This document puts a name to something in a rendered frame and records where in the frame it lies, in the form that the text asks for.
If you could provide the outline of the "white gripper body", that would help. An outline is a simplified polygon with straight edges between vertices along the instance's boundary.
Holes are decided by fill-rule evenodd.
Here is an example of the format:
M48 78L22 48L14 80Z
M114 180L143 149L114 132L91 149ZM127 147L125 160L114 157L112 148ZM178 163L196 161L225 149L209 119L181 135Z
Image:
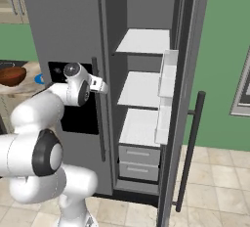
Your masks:
M102 94L106 94L108 92L108 85L100 77L97 79L97 90Z

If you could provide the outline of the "white fridge shelf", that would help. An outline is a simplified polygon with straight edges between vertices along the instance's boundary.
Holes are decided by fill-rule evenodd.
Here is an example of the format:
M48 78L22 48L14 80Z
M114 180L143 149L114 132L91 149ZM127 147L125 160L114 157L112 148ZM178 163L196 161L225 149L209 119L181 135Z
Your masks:
M130 71L118 99L118 105L157 108L158 81L158 73Z
M157 111L129 109L121 131L119 142L140 146L158 147L154 142Z
M168 29L129 28L115 52L161 55L169 49L170 31Z

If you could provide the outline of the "white fridge door bin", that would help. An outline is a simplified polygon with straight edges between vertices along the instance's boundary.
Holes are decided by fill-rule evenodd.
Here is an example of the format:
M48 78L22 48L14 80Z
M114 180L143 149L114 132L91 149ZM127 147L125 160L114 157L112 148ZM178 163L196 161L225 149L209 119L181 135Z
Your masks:
M158 96L172 98L177 73L178 50L166 50L162 57L158 83Z
M172 99L161 97L160 104L158 107L157 123L154 133L154 142L156 144L166 145L168 143L171 113L172 113Z

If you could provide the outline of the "grey fridge door with dispenser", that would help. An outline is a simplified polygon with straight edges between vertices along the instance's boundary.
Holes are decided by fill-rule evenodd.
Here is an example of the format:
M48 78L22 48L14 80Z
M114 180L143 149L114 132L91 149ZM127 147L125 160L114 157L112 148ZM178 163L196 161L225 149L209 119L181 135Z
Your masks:
M63 67L80 63L93 74L92 57L104 78L104 44L100 0L24 0L39 64L46 83L61 82ZM102 162L95 93L82 107L65 107L57 125L63 162L94 170L97 193L112 193L106 96L100 94L105 162Z

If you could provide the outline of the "grey fridge drawer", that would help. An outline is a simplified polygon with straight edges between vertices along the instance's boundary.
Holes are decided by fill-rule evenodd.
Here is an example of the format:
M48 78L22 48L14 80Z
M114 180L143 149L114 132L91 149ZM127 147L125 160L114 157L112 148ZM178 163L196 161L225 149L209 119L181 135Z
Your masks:
M158 167L150 165L140 165L136 163L120 162L119 171L122 177L149 180L158 180Z
M119 161L159 165L160 151L141 147L120 146Z

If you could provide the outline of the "grey fridge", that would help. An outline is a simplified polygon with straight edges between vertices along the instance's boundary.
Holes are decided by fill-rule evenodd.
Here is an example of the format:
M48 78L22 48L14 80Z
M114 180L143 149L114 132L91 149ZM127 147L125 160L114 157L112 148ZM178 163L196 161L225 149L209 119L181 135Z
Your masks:
M140 146L119 142L125 117L129 109L157 111L157 108L144 108L118 105L122 88L130 71L155 72L160 75L163 54L116 53L115 50L129 28L168 29L170 31L170 49L178 50L176 46L181 31L181 21L184 0L100 0L102 14L103 44L104 44L104 82L108 85L106 96L109 154L112 171L112 193L101 195L102 198L150 204L158 210L160 193L161 165L163 147ZM197 91L191 88L189 109L194 110ZM192 115L187 116L184 140L173 201L178 198L182 171L184 168L188 138L192 124ZM158 149L160 151L158 180L156 182L129 177L122 177L119 171L120 146Z

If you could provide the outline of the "brown wooden bowl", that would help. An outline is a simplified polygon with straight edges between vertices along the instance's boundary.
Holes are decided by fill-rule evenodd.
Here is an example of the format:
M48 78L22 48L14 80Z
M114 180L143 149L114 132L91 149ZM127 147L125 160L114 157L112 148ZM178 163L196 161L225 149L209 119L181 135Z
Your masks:
M0 84L14 87L24 81L26 69L22 67L2 68L0 69Z

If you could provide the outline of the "grey fridge door with bins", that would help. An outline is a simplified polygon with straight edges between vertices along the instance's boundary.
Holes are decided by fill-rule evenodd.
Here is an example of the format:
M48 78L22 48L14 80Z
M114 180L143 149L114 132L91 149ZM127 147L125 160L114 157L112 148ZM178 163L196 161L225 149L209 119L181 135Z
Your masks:
M207 0L184 0L168 144L163 147L156 227L169 227Z

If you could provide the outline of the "black hob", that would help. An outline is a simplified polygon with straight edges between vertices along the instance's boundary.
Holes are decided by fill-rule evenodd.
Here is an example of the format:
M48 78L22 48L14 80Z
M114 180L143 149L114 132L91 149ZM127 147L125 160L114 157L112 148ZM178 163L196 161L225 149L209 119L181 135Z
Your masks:
M26 61L14 61L14 60L0 60L0 69L12 68L12 67L23 67Z

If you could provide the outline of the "beige base cupboards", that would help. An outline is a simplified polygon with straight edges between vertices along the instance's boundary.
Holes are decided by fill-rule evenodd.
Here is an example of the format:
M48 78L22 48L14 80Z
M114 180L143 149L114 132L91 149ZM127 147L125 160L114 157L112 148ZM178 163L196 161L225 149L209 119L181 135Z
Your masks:
M11 123L11 114L16 106L31 97L30 93L0 95L0 116L8 133L13 133L14 128Z

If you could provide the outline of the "grey framed window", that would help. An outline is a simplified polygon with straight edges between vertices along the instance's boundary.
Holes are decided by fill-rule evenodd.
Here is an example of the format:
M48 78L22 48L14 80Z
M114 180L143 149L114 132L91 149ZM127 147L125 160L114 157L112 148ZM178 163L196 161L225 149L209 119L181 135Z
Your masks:
M250 47L248 48L229 114L250 117Z

